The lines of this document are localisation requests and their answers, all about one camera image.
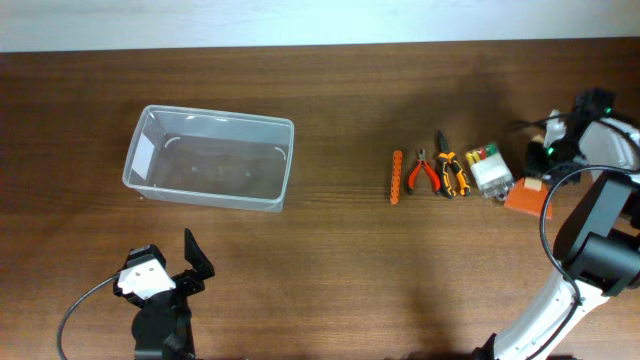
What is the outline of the orange scraper wooden handle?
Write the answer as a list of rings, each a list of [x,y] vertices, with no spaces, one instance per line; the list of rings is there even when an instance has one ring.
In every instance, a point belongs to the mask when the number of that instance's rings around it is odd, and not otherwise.
[[[544,137],[536,135],[531,141],[543,143]],[[523,174],[511,188],[504,206],[520,213],[540,217],[547,194],[548,186],[542,180],[525,177]]]

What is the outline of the clear box of coloured bits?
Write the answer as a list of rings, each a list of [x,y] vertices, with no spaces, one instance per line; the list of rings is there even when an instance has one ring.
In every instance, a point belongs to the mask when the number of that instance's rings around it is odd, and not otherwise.
[[[515,180],[495,142],[474,148],[465,158],[475,184],[484,198],[505,202]]]

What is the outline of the clear plastic container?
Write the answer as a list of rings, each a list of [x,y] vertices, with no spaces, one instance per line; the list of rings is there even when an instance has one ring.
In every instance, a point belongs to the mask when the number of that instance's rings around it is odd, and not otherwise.
[[[294,140],[286,118],[149,105],[133,132],[122,182],[152,200],[279,213]]]

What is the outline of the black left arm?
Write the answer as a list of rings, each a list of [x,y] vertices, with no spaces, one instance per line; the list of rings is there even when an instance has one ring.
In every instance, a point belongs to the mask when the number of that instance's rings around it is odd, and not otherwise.
[[[196,357],[188,298],[205,290],[215,270],[189,229],[184,258],[191,267],[170,276],[160,249],[149,244],[131,250],[116,276],[114,295],[139,308],[131,325],[136,359]]]

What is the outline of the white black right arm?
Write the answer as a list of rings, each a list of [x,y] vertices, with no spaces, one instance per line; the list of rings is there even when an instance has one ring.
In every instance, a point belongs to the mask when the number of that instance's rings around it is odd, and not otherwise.
[[[541,240],[553,270],[541,292],[514,323],[472,353],[483,360],[550,359],[553,350],[591,311],[639,286],[639,237],[618,230],[619,218],[639,226],[639,124],[614,109],[615,94],[594,88],[577,96],[568,113],[557,110],[535,126],[526,174],[543,183],[534,209],[547,230],[558,189],[589,173],[593,183],[560,227]]]

